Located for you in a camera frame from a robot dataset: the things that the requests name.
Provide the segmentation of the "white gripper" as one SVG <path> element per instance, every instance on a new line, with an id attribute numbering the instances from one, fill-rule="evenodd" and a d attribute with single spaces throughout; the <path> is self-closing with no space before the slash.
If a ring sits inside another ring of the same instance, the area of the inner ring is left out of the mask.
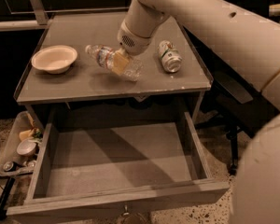
<path id="1" fill-rule="evenodd" d="M 130 55 L 145 52 L 158 28 L 168 18 L 169 15 L 132 0 L 119 28 L 118 42 L 122 49 L 114 53 L 112 71 L 121 76 L 131 62 Z"/>

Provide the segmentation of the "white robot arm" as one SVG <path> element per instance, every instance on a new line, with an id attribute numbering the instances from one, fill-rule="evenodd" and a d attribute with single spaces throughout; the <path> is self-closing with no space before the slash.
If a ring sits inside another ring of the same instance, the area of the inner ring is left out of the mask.
<path id="1" fill-rule="evenodd" d="M 280 23 L 224 0 L 132 0 L 118 33 L 131 55 L 175 18 L 280 111 Z M 237 171 L 229 224 L 280 224 L 280 113 L 251 140 Z"/>

